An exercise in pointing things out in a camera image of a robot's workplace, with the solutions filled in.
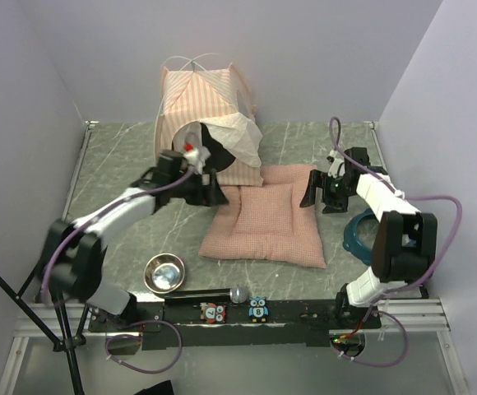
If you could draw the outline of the pink pet cushion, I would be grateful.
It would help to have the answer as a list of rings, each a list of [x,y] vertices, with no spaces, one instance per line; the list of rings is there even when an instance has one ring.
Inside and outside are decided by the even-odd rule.
[[[261,168],[264,184],[226,186],[199,254],[217,260],[270,260],[326,268],[315,207],[300,206],[311,165]]]

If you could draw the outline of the pink striped pet tent fabric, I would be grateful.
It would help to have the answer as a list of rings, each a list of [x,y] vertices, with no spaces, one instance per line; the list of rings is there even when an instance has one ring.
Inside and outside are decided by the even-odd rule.
[[[206,166],[216,170],[220,184],[256,187],[263,184],[258,153],[262,132],[255,117],[247,118],[241,113],[211,118],[166,114],[159,121],[158,155],[164,149],[181,151],[188,132],[195,132],[210,151]]]

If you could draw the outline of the steel pet bowl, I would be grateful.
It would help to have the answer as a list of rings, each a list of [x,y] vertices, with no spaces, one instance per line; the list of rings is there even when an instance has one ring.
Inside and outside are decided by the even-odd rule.
[[[146,287],[157,295],[177,290],[185,280],[184,262],[171,253],[155,255],[146,264],[143,278]]]

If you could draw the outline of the white fibreglass tent pole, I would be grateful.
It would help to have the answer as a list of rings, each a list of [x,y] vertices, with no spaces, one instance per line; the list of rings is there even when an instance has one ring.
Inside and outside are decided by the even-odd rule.
[[[202,66],[199,62],[200,59],[210,57],[210,56],[224,56],[224,53],[220,52],[209,52],[209,53],[201,53],[194,58],[189,58],[185,57],[183,55],[173,55],[170,56],[169,58],[165,59],[162,65],[160,66],[160,103],[157,109],[157,113],[155,116],[155,126],[153,130],[153,163],[156,164],[158,160],[158,149],[160,148],[160,137],[158,136],[158,131],[159,131],[159,121],[160,121],[160,116],[162,115],[162,111],[164,108],[164,99],[165,99],[165,93],[164,93],[164,83],[165,83],[165,78],[166,74],[170,72],[170,69],[168,68],[168,62],[171,60],[184,60],[185,64],[182,65],[179,69],[178,72],[182,72],[186,70],[187,68],[191,68],[193,72],[195,72],[197,69],[201,69],[202,71],[206,70],[205,66]]]

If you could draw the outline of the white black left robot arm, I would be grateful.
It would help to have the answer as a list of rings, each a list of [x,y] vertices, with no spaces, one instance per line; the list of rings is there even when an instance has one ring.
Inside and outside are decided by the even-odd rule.
[[[154,215],[173,198],[191,206],[228,204],[215,170],[203,172],[210,155],[204,146],[163,150],[157,164],[113,201],[74,221],[56,220],[37,264],[40,299],[60,305],[59,297],[66,295],[103,310],[120,331],[133,328],[139,319],[137,298],[104,279],[106,249],[118,234]]]

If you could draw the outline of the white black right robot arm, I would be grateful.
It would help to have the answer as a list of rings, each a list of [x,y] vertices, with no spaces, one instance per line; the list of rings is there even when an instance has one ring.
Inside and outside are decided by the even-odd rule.
[[[353,147],[342,153],[338,174],[311,170],[301,200],[302,208],[315,204],[321,191],[324,214],[348,211],[349,198],[359,196],[378,221],[368,268],[345,285],[343,302],[334,308],[336,322],[352,328],[363,317],[363,309],[393,291],[419,285],[434,263],[438,220],[406,201],[391,182],[387,171],[371,165],[367,149]]]

